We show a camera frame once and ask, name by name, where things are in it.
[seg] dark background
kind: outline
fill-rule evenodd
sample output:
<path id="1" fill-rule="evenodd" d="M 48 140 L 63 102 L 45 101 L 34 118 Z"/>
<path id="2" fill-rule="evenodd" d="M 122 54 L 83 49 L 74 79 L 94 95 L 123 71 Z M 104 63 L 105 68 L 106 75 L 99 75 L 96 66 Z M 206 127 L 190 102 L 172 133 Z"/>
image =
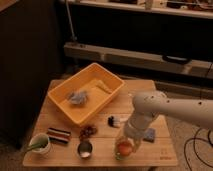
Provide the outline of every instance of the dark background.
<path id="1" fill-rule="evenodd" d="M 20 147 L 49 82 L 63 72 L 52 0 L 20 0 L 0 12 L 0 137 Z"/>
<path id="2" fill-rule="evenodd" d="M 212 19 L 84 5 L 70 5 L 70 11 L 79 43 L 213 61 Z M 69 37 L 69 26 L 61 26 Z"/>

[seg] small wooden table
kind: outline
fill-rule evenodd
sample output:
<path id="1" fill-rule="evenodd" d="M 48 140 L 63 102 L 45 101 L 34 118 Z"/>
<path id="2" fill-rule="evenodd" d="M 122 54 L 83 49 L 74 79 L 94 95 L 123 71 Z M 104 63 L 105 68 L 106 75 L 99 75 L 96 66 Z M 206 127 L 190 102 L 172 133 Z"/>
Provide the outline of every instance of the small wooden table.
<path id="1" fill-rule="evenodd" d="M 61 82 L 62 80 L 52 81 L 49 89 Z M 49 127 L 53 127 L 71 131 L 72 138 L 67 146 L 52 144 L 50 152 L 43 156 L 28 152 L 24 156 L 23 165 L 33 167 L 176 166 L 177 157 L 164 116 L 159 116 L 150 126 L 156 130 L 154 143 L 143 141 L 138 152 L 123 161 L 118 161 L 114 157 L 114 141 L 119 129 L 108 126 L 108 117 L 112 115 L 129 117 L 133 111 L 132 96 L 137 91 L 154 89 L 155 85 L 151 80 L 125 80 L 125 85 L 118 96 L 90 122 L 97 126 L 98 133 L 90 139 L 93 144 L 93 152 L 91 158 L 86 160 L 81 159 L 77 153 L 81 128 L 73 125 L 46 97 L 33 135 L 46 132 Z"/>

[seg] orange plastic tray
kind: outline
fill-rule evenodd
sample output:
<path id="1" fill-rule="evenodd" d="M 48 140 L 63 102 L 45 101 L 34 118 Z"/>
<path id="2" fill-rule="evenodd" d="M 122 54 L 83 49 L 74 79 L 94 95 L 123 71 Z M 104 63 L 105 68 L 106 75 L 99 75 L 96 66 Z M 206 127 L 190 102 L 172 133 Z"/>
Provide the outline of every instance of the orange plastic tray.
<path id="1" fill-rule="evenodd" d="M 123 85 L 122 79 L 92 63 L 49 91 L 48 96 L 73 123 L 84 126 L 118 94 Z M 68 96 L 79 91 L 87 92 L 87 100 L 83 105 L 74 105 Z"/>

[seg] white mug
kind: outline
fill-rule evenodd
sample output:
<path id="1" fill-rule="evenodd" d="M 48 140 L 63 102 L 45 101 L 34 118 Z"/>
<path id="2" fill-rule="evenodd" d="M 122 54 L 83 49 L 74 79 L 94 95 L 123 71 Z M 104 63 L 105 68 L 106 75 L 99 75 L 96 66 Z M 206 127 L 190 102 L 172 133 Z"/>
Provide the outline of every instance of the white mug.
<path id="1" fill-rule="evenodd" d="M 33 149 L 32 152 L 38 153 L 38 154 L 46 154 L 50 151 L 51 148 L 51 143 L 50 143 L 50 138 L 46 133 L 38 133 L 32 139 L 30 140 L 30 145 L 38 143 L 41 139 L 46 139 L 47 140 L 47 145 L 44 148 L 36 148 Z"/>

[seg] cable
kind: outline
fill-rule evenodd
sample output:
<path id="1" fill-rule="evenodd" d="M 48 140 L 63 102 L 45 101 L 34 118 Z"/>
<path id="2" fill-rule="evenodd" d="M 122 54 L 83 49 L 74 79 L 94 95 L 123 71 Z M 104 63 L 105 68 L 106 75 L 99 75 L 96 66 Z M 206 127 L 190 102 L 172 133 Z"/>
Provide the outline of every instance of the cable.
<path id="1" fill-rule="evenodd" d="M 195 146 L 195 140 L 197 139 L 197 134 L 199 133 L 199 131 L 201 131 L 202 129 L 198 129 L 198 131 L 195 133 L 195 136 L 194 136 L 194 141 L 193 141 L 193 149 L 194 149 L 194 152 L 195 152 L 195 155 L 197 156 L 197 158 L 203 163 L 205 164 L 206 166 L 210 167 L 210 168 L 213 168 L 213 165 L 210 165 L 208 164 L 206 161 L 204 161 L 202 158 L 200 158 L 200 156 L 198 155 L 198 152 L 196 150 L 196 146 Z"/>
<path id="2" fill-rule="evenodd" d="M 206 161 L 204 161 L 204 160 L 198 155 L 198 152 L 197 152 L 197 150 L 196 150 L 195 141 L 197 141 L 197 140 L 198 140 L 198 141 L 205 142 L 205 143 L 207 143 L 208 145 L 211 145 L 211 144 L 209 143 L 209 140 L 205 140 L 205 139 L 203 139 L 203 138 L 198 138 L 198 137 L 197 137 L 198 133 L 199 133 L 201 130 L 202 130 L 202 128 L 199 128 L 199 129 L 196 131 L 194 137 L 193 137 L 193 138 L 189 138 L 188 140 L 186 140 L 186 142 L 185 142 L 185 144 L 184 144 L 184 158 L 185 158 L 185 160 L 186 160 L 187 166 L 188 166 L 188 168 L 189 168 L 190 171 L 192 171 L 192 168 L 191 168 L 191 166 L 190 166 L 190 163 L 189 163 L 189 161 L 188 161 L 188 159 L 187 159 L 187 155 L 186 155 L 186 147 L 187 147 L 187 144 L 188 144 L 190 141 L 193 141 L 193 150 L 194 150 L 194 152 L 195 152 L 196 157 L 197 157 L 203 164 L 205 164 L 206 166 L 208 166 L 208 167 L 210 167 L 210 168 L 213 168 L 212 165 L 208 164 Z"/>
<path id="3" fill-rule="evenodd" d="M 209 130 L 208 134 L 207 134 L 207 138 L 208 138 L 209 144 L 213 147 L 213 142 L 212 142 L 212 140 L 210 138 L 211 133 L 212 133 L 212 131 Z"/>
<path id="4" fill-rule="evenodd" d="M 205 73 L 205 75 L 204 75 L 204 79 L 206 79 L 207 78 L 207 76 L 208 76 L 208 74 L 209 74 L 209 72 L 210 72 L 210 70 L 211 70 L 211 68 L 212 68 L 212 62 L 211 62 L 211 64 L 210 64 L 210 66 L 209 66 L 209 68 L 208 68 L 208 70 L 206 71 L 206 73 Z M 201 85 L 200 86 L 200 95 L 199 95 L 199 97 L 200 97 L 200 99 L 202 98 L 202 90 L 203 90 L 203 86 Z"/>

